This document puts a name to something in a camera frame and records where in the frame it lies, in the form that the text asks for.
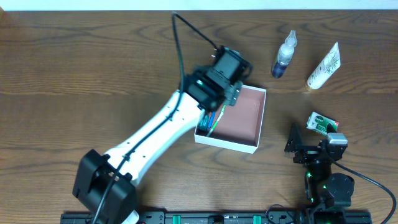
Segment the green white Dettol soap pack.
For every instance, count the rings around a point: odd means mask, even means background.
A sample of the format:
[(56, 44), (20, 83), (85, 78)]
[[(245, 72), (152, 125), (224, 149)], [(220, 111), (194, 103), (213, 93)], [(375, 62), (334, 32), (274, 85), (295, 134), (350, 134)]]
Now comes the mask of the green white Dettol soap pack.
[(328, 123), (331, 123), (337, 131), (339, 122), (319, 113), (312, 112), (307, 120), (306, 128), (326, 136), (326, 127)]

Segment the green white toothbrush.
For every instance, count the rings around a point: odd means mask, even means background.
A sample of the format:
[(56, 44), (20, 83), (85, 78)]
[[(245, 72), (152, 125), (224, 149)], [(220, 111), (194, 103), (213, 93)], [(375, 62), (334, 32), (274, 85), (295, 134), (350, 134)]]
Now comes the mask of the green white toothbrush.
[(226, 108), (226, 105), (224, 105), (220, 111), (219, 116), (217, 117), (216, 121), (213, 123), (212, 127), (210, 128), (208, 134), (206, 135), (207, 137), (210, 137), (211, 134), (213, 133), (213, 131), (215, 130), (215, 128), (217, 127), (219, 121), (221, 120), (222, 116), (224, 115), (224, 110)]

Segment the blue disposable razor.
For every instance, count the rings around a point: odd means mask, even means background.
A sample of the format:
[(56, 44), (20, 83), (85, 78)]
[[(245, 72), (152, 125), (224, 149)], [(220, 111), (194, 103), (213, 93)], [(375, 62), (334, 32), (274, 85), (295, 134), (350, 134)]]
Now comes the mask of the blue disposable razor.
[(213, 112), (211, 112), (211, 114), (209, 115), (209, 120), (208, 120), (208, 128), (209, 128), (209, 129), (210, 129), (210, 128), (212, 127), (212, 125), (213, 125), (213, 121), (214, 121), (214, 118), (215, 118), (215, 114), (216, 114), (216, 112), (213, 111)]

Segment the pink cardboard box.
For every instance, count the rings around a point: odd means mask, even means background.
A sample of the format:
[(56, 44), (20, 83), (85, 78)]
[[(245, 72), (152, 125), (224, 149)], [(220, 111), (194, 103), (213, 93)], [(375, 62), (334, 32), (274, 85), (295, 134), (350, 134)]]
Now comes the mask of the pink cardboard box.
[(253, 154), (259, 147), (267, 90), (244, 85), (212, 134), (195, 128), (196, 143)]

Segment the green white toothpaste tube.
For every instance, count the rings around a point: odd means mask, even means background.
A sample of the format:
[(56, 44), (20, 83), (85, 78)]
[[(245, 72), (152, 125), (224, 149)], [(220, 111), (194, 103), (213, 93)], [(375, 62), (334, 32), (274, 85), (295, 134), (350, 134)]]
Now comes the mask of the green white toothpaste tube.
[(206, 131), (208, 129), (209, 115), (206, 114), (203, 119), (199, 122), (198, 128), (202, 131)]

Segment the white bamboo print lotion tube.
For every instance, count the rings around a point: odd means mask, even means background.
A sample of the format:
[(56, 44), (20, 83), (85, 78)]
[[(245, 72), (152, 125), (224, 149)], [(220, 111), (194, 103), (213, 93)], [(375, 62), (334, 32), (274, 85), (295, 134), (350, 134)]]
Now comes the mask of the white bamboo print lotion tube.
[(318, 90), (340, 68), (340, 66), (340, 50), (338, 43), (336, 42), (307, 79), (305, 83), (306, 88), (309, 91)]

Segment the clear pump bottle blue liquid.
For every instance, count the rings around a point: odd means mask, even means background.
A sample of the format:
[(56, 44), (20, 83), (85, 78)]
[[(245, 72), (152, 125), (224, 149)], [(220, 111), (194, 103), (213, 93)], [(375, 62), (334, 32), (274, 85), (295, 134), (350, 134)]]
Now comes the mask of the clear pump bottle blue liquid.
[(291, 30), (285, 42), (280, 46), (271, 69), (274, 78), (280, 78), (286, 71), (297, 46), (296, 31)]

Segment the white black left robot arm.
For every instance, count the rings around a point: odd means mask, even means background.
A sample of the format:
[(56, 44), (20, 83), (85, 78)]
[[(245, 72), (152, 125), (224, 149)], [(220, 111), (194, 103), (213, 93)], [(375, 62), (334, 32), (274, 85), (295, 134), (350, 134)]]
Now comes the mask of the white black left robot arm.
[(237, 96), (245, 77), (202, 67), (182, 75), (166, 105), (131, 137), (81, 159), (72, 194), (92, 213), (87, 223), (137, 223), (136, 187), (153, 163), (207, 112)]

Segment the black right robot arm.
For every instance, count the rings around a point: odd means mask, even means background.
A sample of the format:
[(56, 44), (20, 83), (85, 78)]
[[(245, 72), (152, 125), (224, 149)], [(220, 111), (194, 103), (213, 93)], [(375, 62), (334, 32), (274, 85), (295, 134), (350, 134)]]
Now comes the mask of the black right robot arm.
[(331, 165), (342, 158), (348, 140), (342, 133), (328, 133), (316, 146), (302, 142), (299, 127), (293, 123), (285, 145), (285, 152), (294, 154), (293, 162), (306, 168), (305, 195), (311, 202), (294, 216), (294, 223), (349, 222), (345, 208), (351, 206), (354, 179), (346, 174), (333, 173)]

